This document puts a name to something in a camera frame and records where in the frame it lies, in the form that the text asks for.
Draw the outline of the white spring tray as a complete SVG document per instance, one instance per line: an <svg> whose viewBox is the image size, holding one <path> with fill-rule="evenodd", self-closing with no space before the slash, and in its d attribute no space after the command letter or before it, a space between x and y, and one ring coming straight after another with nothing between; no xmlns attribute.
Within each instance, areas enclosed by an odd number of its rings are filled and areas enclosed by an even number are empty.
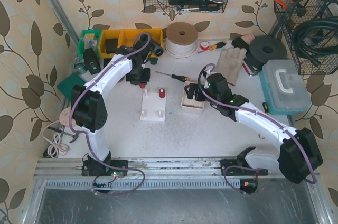
<svg viewBox="0 0 338 224"><path fill-rule="evenodd" d="M183 95L181 100L181 108L185 113L191 113L191 114L200 114L204 110L205 102L203 101L195 101L195 100L189 100L185 93L185 86L195 82L187 81L184 83L183 88Z"/></svg>

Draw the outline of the white peg base plate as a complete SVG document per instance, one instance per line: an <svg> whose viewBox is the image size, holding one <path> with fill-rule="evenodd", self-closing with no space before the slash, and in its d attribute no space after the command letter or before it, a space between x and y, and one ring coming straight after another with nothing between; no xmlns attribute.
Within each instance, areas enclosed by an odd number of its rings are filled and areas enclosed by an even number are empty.
<svg viewBox="0 0 338 224"><path fill-rule="evenodd" d="M166 97L161 99L157 92L143 92L140 120L146 122L164 122L166 112Z"/></svg>

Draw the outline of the beige work glove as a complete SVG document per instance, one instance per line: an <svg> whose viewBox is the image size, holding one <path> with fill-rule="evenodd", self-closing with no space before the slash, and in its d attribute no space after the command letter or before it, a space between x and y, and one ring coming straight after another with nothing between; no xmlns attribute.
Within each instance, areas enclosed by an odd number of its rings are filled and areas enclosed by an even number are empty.
<svg viewBox="0 0 338 224"><path fill-rule="evenodd" d="M246 53L245 48L223 49L217 61L215 72L222 74L228 84L235 86Z"/></svg>

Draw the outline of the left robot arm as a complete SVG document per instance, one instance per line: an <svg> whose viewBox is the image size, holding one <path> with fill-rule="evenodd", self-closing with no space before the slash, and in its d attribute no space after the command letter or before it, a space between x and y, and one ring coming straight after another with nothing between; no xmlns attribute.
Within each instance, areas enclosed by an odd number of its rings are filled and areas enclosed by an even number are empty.
<svg viewBox="0 0 338 224"><path fill-rule="evenodd" d="M122 78L132 85L149 82L151 71L144 67L144 63L153 47L149 33L139 34L133 46L119 47L107 66L92 80L72 88L68 124L72 132L86 137L89 153L82 166L84 176L127 173L127 165L114 167L111 163L104 132L108 118L105 99Z"/></svg>

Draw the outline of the black orange screwdriver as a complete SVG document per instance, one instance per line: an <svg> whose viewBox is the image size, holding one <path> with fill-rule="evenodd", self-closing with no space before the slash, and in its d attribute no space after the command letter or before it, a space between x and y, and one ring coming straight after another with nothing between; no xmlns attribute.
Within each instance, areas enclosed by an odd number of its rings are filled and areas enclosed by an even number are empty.
<svg viewBox="0 0 338 224"><path fill-rule="evenodd" d="M159 72L159 71L155 71L155 72L159 73L159 74L166 75L166 76L170 76L172 79L178 80L180 82L190 81L190 79L186 76L180 76L180 75L176 75L176 74L168 74L168 73L163 73L163 72Z"/></svg>

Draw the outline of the black pipe fitting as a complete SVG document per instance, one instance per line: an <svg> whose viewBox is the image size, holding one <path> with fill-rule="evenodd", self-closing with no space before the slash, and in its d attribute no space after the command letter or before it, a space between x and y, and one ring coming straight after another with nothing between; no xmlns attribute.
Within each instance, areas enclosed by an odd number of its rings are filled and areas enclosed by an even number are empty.
<svg viewBox="0 0 338 224"><path fill-rule="evenodd" d="M143 58L146 58L149 53L152 53L156 57L160 57L164 52L160 44L155 40L153 40L151 37L149 37L146 33L143 33L139 37L138 41L141 47L143 47L146 43L148 43L147 47L145 47L141 51L141 55L143 56Z"/></svg>

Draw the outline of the yellow triple bin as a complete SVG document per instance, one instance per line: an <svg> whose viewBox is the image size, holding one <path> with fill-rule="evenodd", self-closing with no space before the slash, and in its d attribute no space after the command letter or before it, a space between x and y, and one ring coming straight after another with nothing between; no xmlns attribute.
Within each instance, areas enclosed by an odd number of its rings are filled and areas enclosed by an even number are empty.
<svg viewBox="0 0 338 224"><path fill-rule="evenodd" d="M107 39L118 39L117 46L120 47L121 45L125 46L133 46L136 37L143 32L147 32L150 34L153 40L164 47L163 42L163 30L161 28L154 28L154 29L108 29L101 31L101 37L99 39L98 44L98 54L100 58L103 59L111 59L114 54L106 52L106 45L105 41Z"/></svg>

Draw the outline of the black box in bin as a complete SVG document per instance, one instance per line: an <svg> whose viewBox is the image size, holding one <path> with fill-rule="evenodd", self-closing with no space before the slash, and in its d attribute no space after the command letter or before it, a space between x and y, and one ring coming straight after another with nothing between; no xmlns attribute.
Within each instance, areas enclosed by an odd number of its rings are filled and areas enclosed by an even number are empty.
<svg viewBox="0 0 338 224"><path fill-rule="evenodd" d="M106 39L105 48L107 54L115 53L118 48L118 39L117 38Z"/></svg>

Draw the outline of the red white tape roll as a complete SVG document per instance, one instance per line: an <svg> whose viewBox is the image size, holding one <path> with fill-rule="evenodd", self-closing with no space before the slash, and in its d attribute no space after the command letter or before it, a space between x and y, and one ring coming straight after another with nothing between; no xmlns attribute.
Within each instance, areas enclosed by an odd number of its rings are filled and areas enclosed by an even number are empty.
<svg viewBox="0 0 338 224"><path fill-rule="evenodd" d="M208 50L208 49L209 49L209 42L207 42L207 41L202 41L202 42L200 43L200 49L201 49L202 51Z"/></svg>

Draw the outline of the yellow black screwdriver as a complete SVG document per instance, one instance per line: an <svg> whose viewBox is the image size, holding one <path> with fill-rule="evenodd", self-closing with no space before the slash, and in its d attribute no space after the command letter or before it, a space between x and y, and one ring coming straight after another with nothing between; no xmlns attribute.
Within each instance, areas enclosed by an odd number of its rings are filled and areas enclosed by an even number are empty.
<svg viewBox="0 0 338 224"><path fill-rule="evenodd" d="M216 50L216 49L223 48L223 47L226 46L226 44L227 44L226 41L218 42L217 44L214 44L214 45L210 46L207 50L199 51L198 54L203 53L205 51L213 51L213 50Z"/></svg>

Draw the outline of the green small bin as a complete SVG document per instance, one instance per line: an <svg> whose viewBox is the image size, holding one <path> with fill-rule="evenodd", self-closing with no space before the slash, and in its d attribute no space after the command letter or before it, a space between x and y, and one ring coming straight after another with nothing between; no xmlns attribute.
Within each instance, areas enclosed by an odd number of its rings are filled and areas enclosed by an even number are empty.
<svg viewBox="0 0 338 224"><path fill-rule="evenodd" d="M99 58L99 41L102 30L82 30L78 44L78 55L83 58L86 49L92 48Z"/></svg>

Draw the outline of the round beige power socket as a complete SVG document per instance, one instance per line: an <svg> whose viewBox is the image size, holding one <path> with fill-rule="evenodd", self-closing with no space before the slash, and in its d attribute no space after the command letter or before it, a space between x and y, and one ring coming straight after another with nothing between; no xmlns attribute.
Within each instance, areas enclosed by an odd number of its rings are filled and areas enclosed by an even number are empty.
<svg viewBox="0 0 338 224"><path fill-rule="evenodd" d="M59 115L59 122L65 127L69 127L70 113L71 113L71 108L67 107Z"/></svg>

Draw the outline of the clear teal storage box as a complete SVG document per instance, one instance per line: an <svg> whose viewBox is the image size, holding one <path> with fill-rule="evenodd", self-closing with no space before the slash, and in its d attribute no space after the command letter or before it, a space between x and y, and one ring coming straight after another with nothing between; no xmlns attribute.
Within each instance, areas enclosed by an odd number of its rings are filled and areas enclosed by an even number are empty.
<svg viewBox="0 0 338 224"><path fill-rule="evenodd" d="M309 94L293 60L269 60L259 78L270 114L296 115L310 107Z"/></svg>

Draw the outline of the red handled hex key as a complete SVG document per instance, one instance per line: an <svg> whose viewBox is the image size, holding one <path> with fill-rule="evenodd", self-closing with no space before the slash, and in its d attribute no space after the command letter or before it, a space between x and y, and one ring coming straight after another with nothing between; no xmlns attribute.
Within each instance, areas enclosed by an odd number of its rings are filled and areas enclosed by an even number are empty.
<svg viewBox="0 0 338 224"><path fill-rule="evenodd" d="M255 69L254 67L252 67L251 65L248 65L245 61L243 62L243 68L245 70L245 72L250 76L250 77L254 77L257 76L260 72L260 70Z"/></svg>

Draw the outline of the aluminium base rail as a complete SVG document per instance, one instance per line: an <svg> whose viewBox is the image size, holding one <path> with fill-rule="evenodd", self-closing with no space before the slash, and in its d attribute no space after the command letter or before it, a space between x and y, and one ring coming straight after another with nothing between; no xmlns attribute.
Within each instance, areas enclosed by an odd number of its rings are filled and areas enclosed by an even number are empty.
<svg viewBox="0 0 338 224"><path fill-rule="evenodd" d="M236 168L235 158L116 158L118 171L94 174L83 158L41 158L34 178L44 179L50 188L129 191L150 189L239 188L251 181L281 179L275 171L247 171Z"/></svg>

